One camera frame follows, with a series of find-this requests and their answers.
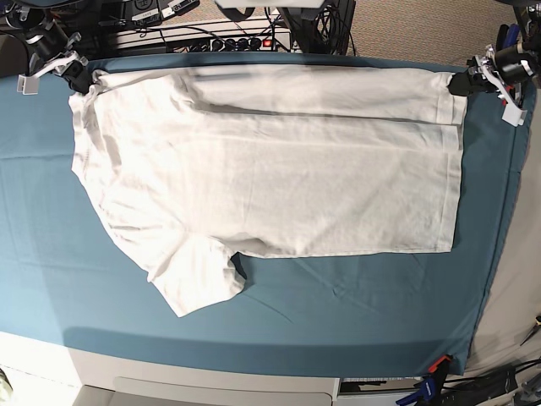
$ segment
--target t-shirt sleeve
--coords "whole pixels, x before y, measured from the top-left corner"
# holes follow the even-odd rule
[[[179,317],[187,315],[243,290],[244,279],[231,262],[232,254],[217,240],[191,235],[149,273],[149,281]]]

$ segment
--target blue clamp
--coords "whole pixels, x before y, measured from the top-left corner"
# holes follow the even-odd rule
[[[509,30],[507,31],[507,36],[505,37],[504,44],[502,49],[507,47],[512,47],[518,42],[518,35],[520,34],[521,29],[516,24],[511,24]]]
[[[434,378],[428,377],[425,378],[421,385],[419,386],[418,391],[412,393],[411,395],[406,396],[400,400],[396,401],[396,404],[399,406],[405,406],[410,403],[418,402],[419,400],[429,401],[436,396],[436,383]]]

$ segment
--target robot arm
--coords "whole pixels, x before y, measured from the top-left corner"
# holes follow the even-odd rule
[[[16,3],[6,20],[11,27],[23,31],[26,44],[34,51],[28,61],[30,75],[19,77],[18,91],[37,93],[39,78],[53,72],[67,80],[74,91],[88,93],[92,83],[85,67],[88,61],[74,50],[74,44],[80,41],[79,33],[68,38],[46,8],[29,8]]]
[[[480,91],[497,92],[505,103],[504,121],[514,126],[522,125],[526,116],[526,111],[521,109],[522,86],[541,70],[541,30],[535,15],[531,18],[522,42],[497,50],[487,46],[485,55],[476,55],[467,61],[465,72],[453,76],[449,92],[457,96],[470,96]]]

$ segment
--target black cable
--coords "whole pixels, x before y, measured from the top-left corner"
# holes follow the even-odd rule
[[[314,33],[321,39],[321,41],[325,44],[325,52],[326,53],[332,53],[332,50],[330,49],[331,45],[331,32],[329,31],[327,25],[329,24],[329,21],[331,20],[331,14],[328,13],[328,9],[325,8],[323,11],[321,11],[314,20]]]
[[[25,56],[26,56],[25,76],[27,76],[27,77],[30,76],[30,53],[28,52],[28,47],[26,46],[26,43],[23,40],[21,40],[20,38],[18,38],[17,36],[14,36],[13,34],[7,32],[7,31],[0,30],[0,34],[4,34],[6,36],[11,36],[15,40],[17,40],[17,42],[20,43],[20,45],[23,46],[23,48],[25,49]]]
[[[71,6],[72,4],[82,2],[83,0],[68,0],[68,1],[65,1],[65,2],[53,4],[51,6],[37,6],[35,4],[27,3],[24,0],[12,0],[12,1],[15,4],[18,4],[19,6],[23,6],[23,7],[45,9],[45,8],[61,8],[61,7]]]
[[[157,31],[167,31],[167,30],[180,30],[182,28],[186,28],[186,29],[189,29],[189,30],[195,30],[195,31],[198,31],[198,32],[202,32],[208,36],[212,36],[213,38],[217,39],[217,40],[220,40],[220,41],[225,41],[225,39],[221,36],[218,36],[217,34],[215,34],[214,32],[212,31],[208,31],[208,30],[205,30],[203,28],[200,28],[200,27],[194,27],[192,25],[183,25],[182,27],[165,27],[165,28],[153,28],[153,27],[144,27],[144,26],[140,26],[140,27],[136,27],[134,29],[134,31],[143,31],[144,33],[148,33],[148,32],[157,32]]]
[[[353,56],[356,57],[357,56],[357,49],[355,48],[355,42],[353,41],[353,36],[352,36],[352,27],[351,26],[348,26],[344,20],[342,19],[342,17],[340,17],[340,11],[338,10],[338,8],[334,8],[337,12],[338,12],[338,15],[336,16],[338,18],[338,20],[344,25],[344,27],[347,29],[347,33],[349,34],[349,39],[351,40],[352,42],[352,51],[353,51]]]
[[[87,3],[82,7],[80,8],[79,10],[66,10],[66,11],[74,11],[73,13],[69,14],[69,15],[66,15],[66,16],[59,16],[59,19],[64,22],[64,21],[70,21],[72,19],[76,19],[77,17],[79,17],[82,13],[93,13],[93,14],[101,14],[101,12],[99,11],[95,11],[95,10],[89,10],[88,8],[90,7],[90,5],[92,4],[92,1],[93,0],[87,0]]]
[[[338,53],[339,51],[342,50],[343,48],[342,44],[344,43],[345,38],[347,38],[347,34],[345,30],[349,31],[349,29],[347,28],[347,25],[343,22],[343,20],[340,18],[340,11],[338,10],[338,8],[333,9],[333,13],[334,13],[333,18],[338,20],[338,22],[335,21],[335,24],[334,24],[335,27],[338,27],[338,41],[336,42],[336,47],[335,47],[335,53]]]
[[[478,380],[482,380],[482,379],[487,379],[487,378],[490,378],[494,375],[498,375],[498,374],[501,374],[502,372],[504,372],[505,370],[509,370],[509,369],[512,369],[514,368],[515,369],[515,373],[516,374],[519,374],[529,368],[532,368],[533,366],[535,365],[539,365],[541,364],[541,359],[531,359],[529,361],[525,361],[525,362],[521,362],[520,364],[517,364],[517,365],[510,365],[508,368],[506,369],[500,369],[500,370],[494,370],[486,375],[481,375],[481,376],[472,376],[470,378],[458,378],[458,379],[450,379],[450,380],[447,380],[445,381],[445,383],[452,383],[452,382],[466,382],[466,381],[478,381]]]
[[[160,37],[161,37],[161,40],[163,41],[163,45],[166,46],[166,53],[169,53],[169,45],[167,45],[166,37],[163,36],[163,32],[161,32],[161,30],[160,30]]]
[[[233,23],[237,26],[237,28],[238,28],[239,30],[241,30],[246,36],[249,36],[249,33],[246,32],[246,31],[244,30],[243,27],[241,27],[240,25],[238,25],[237,22],[235,22],[235,21],[232,21],[232,22],[233,22]]]
[[[272,27],[274,27],[274,25],[276,25],[276,23],[278,22],[278,20],[281,19],[281,16],[277,16],[271,23],[270,25],[265,28],[264,30],[262,30],[259,34],[253,34],[251,36],[251,38],[255,37],[255,36],[262,36],[264,33],[266,33],[266,31],[268,30],[272,30]]]
[[[535,400],[532,403],[528,403],[526,406],[539,406],[541,404],[541,400]]]
[[[475,389],[461,389],[458,387],[442,387],[442,388],[448,391],[454,391],[454,392],[472,392],[475,390]]]

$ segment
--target gray carpet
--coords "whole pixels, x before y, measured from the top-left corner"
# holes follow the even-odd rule
[[[221,18],[213,0],[201,0],[167,23]],[[512,8],[494,0],[358,0],[352,36],[359,55],[464,65],[514,21]]]

